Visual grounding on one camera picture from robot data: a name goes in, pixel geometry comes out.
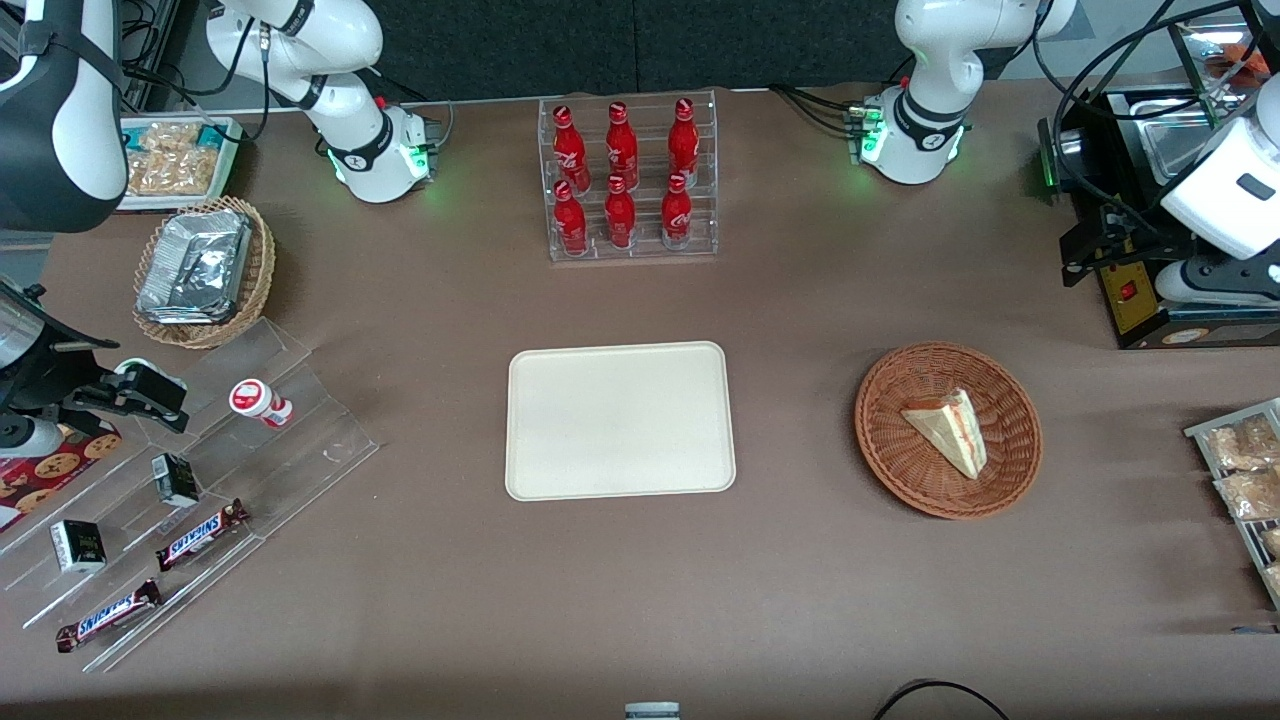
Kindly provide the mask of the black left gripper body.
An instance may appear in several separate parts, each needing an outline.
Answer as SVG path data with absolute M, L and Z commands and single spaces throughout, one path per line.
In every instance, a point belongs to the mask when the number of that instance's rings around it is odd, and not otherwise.
M 1165 266 L 1196 254 L 1196 236 L 1169 213 L 1137 213 L 1125 219 L 1130 224 L 1128 243 L 1132 246 L 1125 256 L 1126 266 L 1143 268 L 1146 263 Z

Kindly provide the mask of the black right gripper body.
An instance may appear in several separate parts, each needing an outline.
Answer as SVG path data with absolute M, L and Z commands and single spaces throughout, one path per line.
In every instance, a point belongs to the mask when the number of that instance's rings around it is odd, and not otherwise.
M 23 421 L 51 409 L 58 419 L 61 401 L 81 386 L 105 386 L 96 348 L 119 348 L 114 340 L 54 340 L 50 334 L 3 337 L 3 421 Z

